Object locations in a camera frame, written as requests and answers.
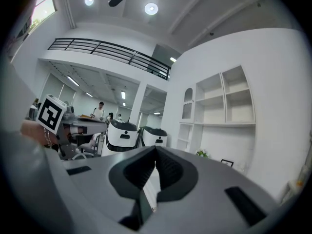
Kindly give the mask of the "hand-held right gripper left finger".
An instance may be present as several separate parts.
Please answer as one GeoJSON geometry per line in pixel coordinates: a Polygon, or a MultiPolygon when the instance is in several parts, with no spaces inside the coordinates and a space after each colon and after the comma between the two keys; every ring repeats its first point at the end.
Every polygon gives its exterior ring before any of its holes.
{"type": "Polygon", "coordinates": [[[153,213],[143,188],[155,168],[155,149],[155,146],[145,147],[109,171],[109,180],[116,192],[134,201],[131,213],[119,221],[132,230],[139,230],[153,213]]]}

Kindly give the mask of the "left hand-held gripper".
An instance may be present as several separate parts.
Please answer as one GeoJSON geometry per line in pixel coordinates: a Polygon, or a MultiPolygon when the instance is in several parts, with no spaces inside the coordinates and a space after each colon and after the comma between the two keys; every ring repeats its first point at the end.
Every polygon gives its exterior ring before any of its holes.
{"type": "Polygon", "coordinates": [[[78,134],[78,126],[74,125],[75,114],[73,106],[68,106],[53,95],[46,95],[40,105],[36,122],[44,131],[44,137],[49,147],[58,146],[60,158],[72,159],[76,149],[72,146],[69,137],[78,134]]]}

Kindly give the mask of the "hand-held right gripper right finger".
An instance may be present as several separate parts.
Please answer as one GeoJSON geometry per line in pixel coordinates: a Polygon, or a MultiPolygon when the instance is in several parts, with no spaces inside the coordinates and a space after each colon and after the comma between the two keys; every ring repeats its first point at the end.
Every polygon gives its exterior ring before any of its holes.
{"type": "Polygon", "coordinates": [[[156,201],[162,203],[183,199],[198,182],[197,168],[166,148],[156,147],[155,154],[160,182],[156,201]]]}

